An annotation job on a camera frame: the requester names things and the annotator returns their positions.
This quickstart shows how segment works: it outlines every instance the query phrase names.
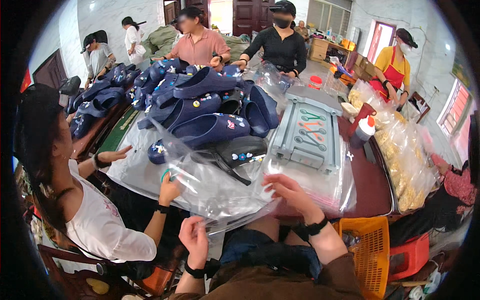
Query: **black cap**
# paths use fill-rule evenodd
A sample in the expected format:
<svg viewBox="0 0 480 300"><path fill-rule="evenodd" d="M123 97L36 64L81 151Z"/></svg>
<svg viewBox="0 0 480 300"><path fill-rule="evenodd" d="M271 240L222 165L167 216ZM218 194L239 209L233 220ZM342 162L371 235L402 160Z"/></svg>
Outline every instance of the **black cap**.
<svg viewBox="0 0 480 300"><path fill-rule="evenodd" d="M93 43L93 40L95 39L95 35L93 33L87 35L85 38L84 38L84 48L82 49L82 52L80 52L80 54L84 53L85 51L87 51L87 46L92 44Z"/></svg>
<svg viewBox="0 0 480 300"><path fill-rule="evenodd" d="M281 0L275 3L275 6L270 6L270 10L273 12L288 12L292 16L295 16L297 14L297 9L295 8L295 5L293 5L292 2L287 0Z"/></svg>
<svg viewBox="0 0 480 300"><path fill-rule="evenodd" d="M413 48L418 48L417 43L413 41L413 37L405 28L399 28L396 31L396 36L399 37L405 44Z"/></svg>

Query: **red plastic stool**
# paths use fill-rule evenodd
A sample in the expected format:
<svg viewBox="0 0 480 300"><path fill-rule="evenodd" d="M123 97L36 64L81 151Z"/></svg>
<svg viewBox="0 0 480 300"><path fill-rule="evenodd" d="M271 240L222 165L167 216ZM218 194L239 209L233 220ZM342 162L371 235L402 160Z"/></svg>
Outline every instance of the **red plastic stool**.
<svg viewBox="0 0 480 300"><path fill-rule="evenodd" d="M389 274L388 282L413 275L427 263L429 255L428 233L424 233L416 240L408 240L401 246L390 248L390 257L401 253L404 254L404 262L396 268L401 271Z"/></svg>

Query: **white shirt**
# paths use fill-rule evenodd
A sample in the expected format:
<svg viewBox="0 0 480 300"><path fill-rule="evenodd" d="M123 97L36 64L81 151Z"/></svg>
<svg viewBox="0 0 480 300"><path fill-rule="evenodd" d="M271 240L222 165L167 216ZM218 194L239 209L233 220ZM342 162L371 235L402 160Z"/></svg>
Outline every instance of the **white shirt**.
<svg viewBox="0 0 480 300"><path fill-rule="evenodd" d="M116 263L153 260L154 240L125 227L117 207L79 175L75 160L69 160L69 167L70 173L82 184L84 197L75 216L65 224L68 237L85 250Z"/></svg>

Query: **yellow shirt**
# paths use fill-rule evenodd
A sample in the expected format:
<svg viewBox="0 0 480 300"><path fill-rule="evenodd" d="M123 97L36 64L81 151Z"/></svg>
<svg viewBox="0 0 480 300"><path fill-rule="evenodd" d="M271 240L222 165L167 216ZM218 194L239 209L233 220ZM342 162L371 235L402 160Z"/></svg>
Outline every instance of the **yellow shirt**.
<svg viewBox="0 0 480 300"><path fill-rule="evenodd" d="M375 67L385 72L392 61L393 56L393 46L385 47L380 51L380 54L375 61ZM405 77L403 78L404 85L410 85L410 64L408 60L403 57L403 61L397 61L394 59L393 67L400 73L405 73Z"/></svg>

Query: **hand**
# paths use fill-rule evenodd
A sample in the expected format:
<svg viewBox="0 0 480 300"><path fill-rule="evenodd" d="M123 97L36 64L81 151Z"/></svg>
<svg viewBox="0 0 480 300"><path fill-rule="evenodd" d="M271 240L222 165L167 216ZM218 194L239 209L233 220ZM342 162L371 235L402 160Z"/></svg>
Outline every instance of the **hand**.
<svg viewBox="0 0 480 300"><path fill-rule="evenodd" d="M288 72L288 73L285 73L285 72L280 72L280 74L282 75L287 75L288 77L290 78L295 78L297 75L295 74L295 72L291 71L291 72Z"/></svg>
<svg viewBox="0 0 480 300"><path fill-rule="evenodd" d="M208 239L205 226L201 224L201 216L191 216L184 219L179 233L179 239L187 248L187 264L192 269L203 269L208 257Z"/></svg>
<svg viewBox="0 0 480 300"><path fill-rule="evenodd" d="M393 88L391 83L387 83L388 92L390 93L389 97L392 99L395 104L398 104L398 97L396 96L396 90Z"/></svg>
<svg viewBox="0 0 480 300"><path fill-rule="evenodd" d="M215 56L214 58L212 58L212 60L210 61L210 65L214 68L218 67L220 64L220 57L219 56Z"/></svg>
<svg viewBox="0 0 480 300"><path fill-rule="evenodd" d="M98 154L98 160L102 163L111 163L119 159L127 157L126 153L132 149L132 146L127 146L119 151L105 151Z"/></svg>
<svg viewBox="0 0 480 300"><path fill-rule="evenodd" d="M237 65L240 68L240 70L243 71L247 67L247 62L244 60L238 60L238 61L234 61L232 65Z"/></svg>
<svg viewBox="0 0 480 300"><path fill-rule="evenodd" d="M163 206L170 206L170 203L180 196L179 182L170 182L170 172L167 172L163 177L162 185L160 186L160 197L158 203Z"/></svg>
<svg viewBox="0 0 480 300"><path fill-rule="evenodd" d="M323 220L324 214L309 195L292 178L284 174L273 174L264 176L262 186L271 184L265 192L275 190L272 198L282 197L288 205L297 209L309 224Z"/></svg>

